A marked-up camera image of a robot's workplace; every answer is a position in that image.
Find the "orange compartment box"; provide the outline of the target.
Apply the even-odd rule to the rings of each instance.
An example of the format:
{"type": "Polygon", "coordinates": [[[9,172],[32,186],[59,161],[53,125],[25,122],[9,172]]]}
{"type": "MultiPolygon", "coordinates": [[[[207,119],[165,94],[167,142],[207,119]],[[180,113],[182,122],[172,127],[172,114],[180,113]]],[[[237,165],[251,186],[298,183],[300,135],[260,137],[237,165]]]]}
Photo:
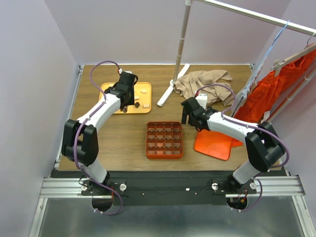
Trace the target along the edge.
{"type": "Polygon", "coordinates": [[[148,122],[145,142],[147,159],[174,160],[183,157],[183,131],[179,122],[148,122]]]}

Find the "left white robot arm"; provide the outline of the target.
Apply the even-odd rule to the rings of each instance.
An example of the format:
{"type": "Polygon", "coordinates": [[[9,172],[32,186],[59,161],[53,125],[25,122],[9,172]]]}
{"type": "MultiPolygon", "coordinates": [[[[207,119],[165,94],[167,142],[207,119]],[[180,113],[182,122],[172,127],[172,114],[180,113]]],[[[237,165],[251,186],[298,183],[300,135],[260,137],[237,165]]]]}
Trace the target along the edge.
{"type": "Polygon", "coordinates": [[[110,186],[108,172],[98,159],[98,131],[116,111],[134,105],[137,82],[138,76],[121,72],[118,82],[101,90],[101,99],[85,115],[64,125],[61,153],[94,181],[92,188],[99,195],[106,194],[110,186]]]}

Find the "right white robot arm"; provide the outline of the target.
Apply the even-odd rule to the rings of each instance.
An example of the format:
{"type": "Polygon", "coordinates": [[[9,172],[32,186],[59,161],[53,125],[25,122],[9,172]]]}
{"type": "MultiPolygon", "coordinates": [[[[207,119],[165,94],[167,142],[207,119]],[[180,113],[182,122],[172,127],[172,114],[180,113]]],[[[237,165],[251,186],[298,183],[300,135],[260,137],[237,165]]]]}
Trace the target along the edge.
{"type": "Polygon", "coordinates": [[[225,134],[246,146],[248,161],[240,165],[224,182],[230,193],[239,193],[256,175],[280,167],[275,163],[283,155],[289,159],[288,148],[268,122],[248,123],[226,116],[211,107],[205,109],[195,97],[183,101],[181,106],[182,124],[188,123],[199,132],[207,130],[225,134]]]}

